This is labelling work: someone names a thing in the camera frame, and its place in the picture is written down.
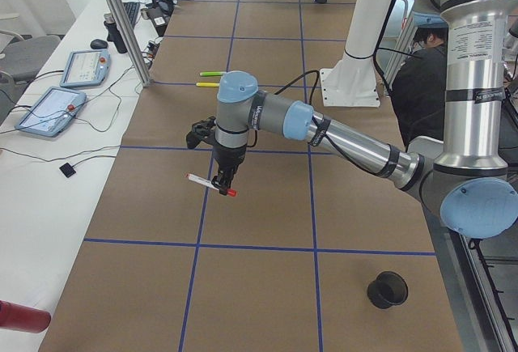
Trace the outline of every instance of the office chair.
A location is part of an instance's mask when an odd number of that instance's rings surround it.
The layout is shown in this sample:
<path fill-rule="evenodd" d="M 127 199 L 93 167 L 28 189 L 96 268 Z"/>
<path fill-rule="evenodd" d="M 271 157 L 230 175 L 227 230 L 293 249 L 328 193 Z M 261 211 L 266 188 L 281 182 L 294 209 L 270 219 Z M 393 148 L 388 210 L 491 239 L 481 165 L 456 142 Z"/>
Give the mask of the office chair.
<path fill-rule="evenodd" d="M 1 18 L 15 18 L 17 14 L 5 15 Z M 4 50 L 0 50 L 0 123 L 5 120 L 9 111 L 18 102 L 27 87 L 47 62 L 61 41 L 59 36 L 48 35 L 24 39 L 16 32 L 2 30 L 0 34 L 13 36 Z"/>

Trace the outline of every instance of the black mouse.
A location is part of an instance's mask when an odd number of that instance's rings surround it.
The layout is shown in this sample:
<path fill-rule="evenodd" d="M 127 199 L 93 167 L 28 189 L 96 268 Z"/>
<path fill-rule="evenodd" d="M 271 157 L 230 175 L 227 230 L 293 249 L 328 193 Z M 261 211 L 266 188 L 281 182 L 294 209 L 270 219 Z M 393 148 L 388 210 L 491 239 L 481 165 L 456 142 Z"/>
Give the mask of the black mouse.
<path fill-rule="evenodd" d="M 90 42 L 90 48 L 94 50 L 107 49 L 108 42 L 102 39 L 94 39 L 92 42 Z"/>

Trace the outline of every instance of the red can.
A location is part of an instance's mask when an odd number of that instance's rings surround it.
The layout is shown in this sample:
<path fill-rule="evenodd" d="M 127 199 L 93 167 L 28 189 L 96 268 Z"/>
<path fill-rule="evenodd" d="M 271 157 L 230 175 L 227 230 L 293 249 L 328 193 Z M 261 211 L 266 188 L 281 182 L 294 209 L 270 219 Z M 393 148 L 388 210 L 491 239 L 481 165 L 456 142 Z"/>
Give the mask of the red can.
<path fill-rule="evenodd" d="M 49 312 L 0 301 L 0 328 L 39 333 L 46 330 L 49 324 Z"/>

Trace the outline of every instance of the white table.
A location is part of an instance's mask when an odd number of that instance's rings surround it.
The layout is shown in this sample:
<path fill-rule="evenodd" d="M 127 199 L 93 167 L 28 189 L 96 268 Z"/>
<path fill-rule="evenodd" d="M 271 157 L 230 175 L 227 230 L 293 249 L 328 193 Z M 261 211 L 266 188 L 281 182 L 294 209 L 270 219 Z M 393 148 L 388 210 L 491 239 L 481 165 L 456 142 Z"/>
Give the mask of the white table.
<path fill-rule="evenodd" d="M 41 70 L 62 70 L 69 53 L 89 49 L 95 38 L 106 39 L 103 14 L 105 0 L 91 0 L 66 34 L 53 56 Z M 140 19 L 134 30 L 141 49 L 156 38 L 151 22 Z M 128 54 L 119 54 L 113 44 L 107 80 L 97 88 L 83 89 L 91 98 L 98 95 L 131 66 Z M 58 86 L 61 75 L 37 79 L 19 104 L 34 104 L 50 86 Z M 103 146 L 118 146 L 129 124 L 141 85 L 131 70 L 113 91 L 122 103 L 112 127 L 104 133 L 80 121 L 53 139 L 33 137 L 19 131 L 0 134 L 0 146 L 45 159 L 64 157 Z M 79 118 L 106 129 L 118 99 L 105 92 L 89 102 Z M 0 132 L 13 129 L 24 111 L 13 112 Z M 113 164 L 112 158 L 97 158 L 76 167 L 77 173 L 65 178 L 59 167 L 93 155 L 116 155 L 118 149 L 43 163 L 36 159 L 0 151 L 0 300 L 54 312 L 75 256 L 95 210 Z M 0 329 L 0 350 L 29 352 L 39 348 L 45 332 L 39 334 Z"/>

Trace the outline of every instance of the person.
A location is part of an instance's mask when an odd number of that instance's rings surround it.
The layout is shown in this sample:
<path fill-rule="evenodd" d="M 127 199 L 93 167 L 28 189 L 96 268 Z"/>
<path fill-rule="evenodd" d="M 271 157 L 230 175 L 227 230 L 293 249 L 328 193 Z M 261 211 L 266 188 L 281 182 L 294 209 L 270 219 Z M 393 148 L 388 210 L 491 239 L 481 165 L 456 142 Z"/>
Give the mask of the person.
<path fill-rule="evenodd" d="M 406 59 L 393 81 L 390 97 L 405 147 L 420 135 L 443 140 L 447 38 L 447 28 L 418 28 L 414 45 L 422 49 Z"/>

